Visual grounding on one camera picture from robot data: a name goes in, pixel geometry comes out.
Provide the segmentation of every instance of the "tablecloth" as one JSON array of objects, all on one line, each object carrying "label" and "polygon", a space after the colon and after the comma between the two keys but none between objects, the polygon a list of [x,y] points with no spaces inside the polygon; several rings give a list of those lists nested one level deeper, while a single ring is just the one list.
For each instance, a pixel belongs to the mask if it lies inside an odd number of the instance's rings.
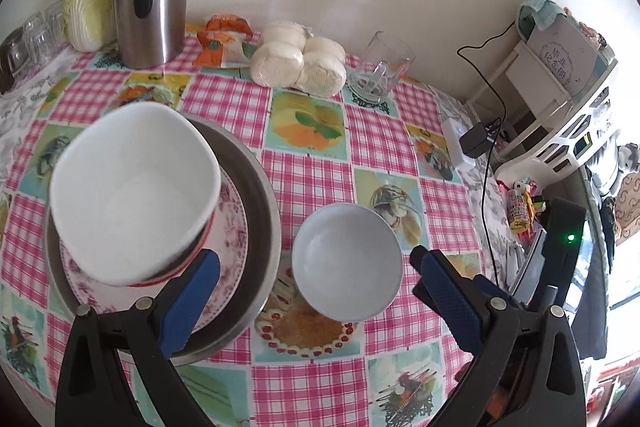
[{"label": "tablecloth", "polygon": [[[184,51],[153,71],[127,70],[112,48],[97,54],[68,49],[47,71],[0,99],[0,355],[26,386],[53,405],[72,317],[49,285],[42,253],[49,166],[65,143],[106,111],[156,100],[216,122],[241,139],[267,172],[280,208],[282,261],[260,317],[219,353],[179,369],[213,422],[428,423],[470,355],[412,296],[418,276],[408,254],[420,243],[444,251],[464,275],[493,276],[479,211],[484,162],[459,174],[446,161],[441,122],[453,117],[471,125],[462,104],[410,78],[379,107],[348,89],[333,100],[271,90],[252,83],[246,70],[193,66],[199,49],[188,34]],[[347,65],[354,64],[348,56]],[[291,117],[296,110],[332,131],[308,133]],[[297,229],[317,208],[335,201],[373,206],[390,187],[409,209],[395,216],[386,207],[383,216],[404,252],[397,298],[361,324],[310,313],[290,270]],[[492,176],[486,209],[499,281],[508,226]],[[125,371],[146,420],[162,425],[135,367],[125,363]],[[418,387],[424,392],[412,393]]]}]

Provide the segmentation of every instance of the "metal basin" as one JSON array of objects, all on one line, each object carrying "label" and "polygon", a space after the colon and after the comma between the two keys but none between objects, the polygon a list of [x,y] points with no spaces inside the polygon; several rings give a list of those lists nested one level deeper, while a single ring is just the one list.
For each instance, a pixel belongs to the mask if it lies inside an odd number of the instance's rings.
[{"label": "metal basin", "polygon": [[[264,306],[280,262],[280,213],[271,183],[254,154],[231,133],[197,116],[184,116],[204,136],[220,166],[234,182],[244,203],[248,251],[240,283],[225,308],[207,326],[193,333],[184,349],[172,357],[184,365],[210,357],[248,328]],[[43,248],[49,283],[58,292],[69,318],[76,315],[78,299],[66,280],[60,259],[60,238],[47,208]]]}]

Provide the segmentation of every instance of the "round white bowl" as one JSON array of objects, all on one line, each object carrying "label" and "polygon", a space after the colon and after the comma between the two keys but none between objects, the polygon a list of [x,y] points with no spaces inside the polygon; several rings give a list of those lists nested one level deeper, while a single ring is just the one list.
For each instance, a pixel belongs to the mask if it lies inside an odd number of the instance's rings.
[{"label": "round white bowl", "polygon": [[79,134],[53,171],[49,199],[78,266],[124,286],[180,255],[211,216],[220,184],[218,160],[186,118],[136,102]]},{"label": "round white bowl", "polygon": [[340,322],[361,322],[396,298],[404,267],[396,234],[373,210],[334,203],[317,210],[293,242],[293,276],[306,301]]}]

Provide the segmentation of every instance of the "bolt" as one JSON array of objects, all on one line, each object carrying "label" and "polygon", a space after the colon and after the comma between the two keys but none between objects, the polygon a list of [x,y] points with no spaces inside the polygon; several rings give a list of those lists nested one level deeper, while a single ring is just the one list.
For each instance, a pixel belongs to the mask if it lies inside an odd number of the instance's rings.
[{"label": "bolt", "polygon": [[555,304],[553,306],[551,306],[549,311],[551,311],[551,314],[554,317],[560,318],[560,317],[564,316],[564,310],[560,306],[556,306]]},{"label": "bolt", "polygon": [[495,310],[505,310],[507,309],[507,303],[504,299],[500,299],[499,297],[494,297],[490,301],[491,307]]},{"label": "bolt", "polygon": [[91,306],[89,304],[80,304],[76,308],[76,315],[78,317],[86,317],[91,312]]},{"label": "bolt", "polygon": [[151,297],[141,297],[136,301],[136,308],[139,310],[148,310],[151,308],[151,304],[154,303],[154,300]]}]

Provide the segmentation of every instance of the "black cable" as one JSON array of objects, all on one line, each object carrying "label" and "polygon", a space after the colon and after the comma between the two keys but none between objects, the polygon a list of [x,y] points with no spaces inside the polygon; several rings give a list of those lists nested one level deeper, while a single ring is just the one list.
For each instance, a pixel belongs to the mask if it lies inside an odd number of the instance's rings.
[{"label": "black cable", "polygon": [[489,230],[486,227],[486,220],[484,219],[484,196],[486,195],[486,181],[487,181],[487,178],[489,176],[489,163],[491,161],[491,155],[494,152],[494,147],[495,147],[496,141],[498,140],[498,136],[500,136],[500,133],[502,132],[502,124],[504,124],[504,120],[507,118],[507,106],[504,105],[504,100],[502,99],[502,97],[494,89],[494,86],[492,86],[489,83],[489,81],[484,77],[484,74],[481,73],[481,71],[478,69],[478,67],[476,67],[476,65],[473,62],[471,62],[471,60],[466,58],[465,55],[463,55],[460,52],[462,50],[481,50],[489,42],[493,41],[494,39],[499,39],[500,37],[504,36],[505,33],[507,31],[509,31],[514,24],[515,24],[515,22],[512,22],[511,24],[509,24],[509,26],[507,26],[507,29],[505,29],[505,31],[503,31],[499,35],[495,35],[493,37],[488,38],[487,40],[485,40],[482,43],[481,46],[462,46],[461,48],[459,48],[456,51],[456,55],[458,55],[458,57],[463,58],[469,64],[471,64],[471,67],[473,67],[476,70],[476,73],[478,73],[480,75],[480,78],[482,78],[484,80],[484,83],[487,86],[489,86],[489,89],[491,89],[494,92],[494,95],[498,97],[498,100],[500,100],[500,103],[502,104],[502,118],[499,119],[500,120],[500,126],[498,127],[498,132],[495,134],[494,140],[491,142],[491,148],[489,149],[489,155],[487,156],[487,159],[486,159],[486,169],[484,170],[484,181],[482,182],[482,201],[480,203],[480,214],[482,216],[482,226],[484,227],[484,233],[486,234],[486,243],[487,243],[487,245],[489,247],[489,254],[491,254],[491,262],[494,264],[495,283],[497,285],[498,285],[498,267],[495,264],[494,250],[491,247],[491,239],[489,238]]}]

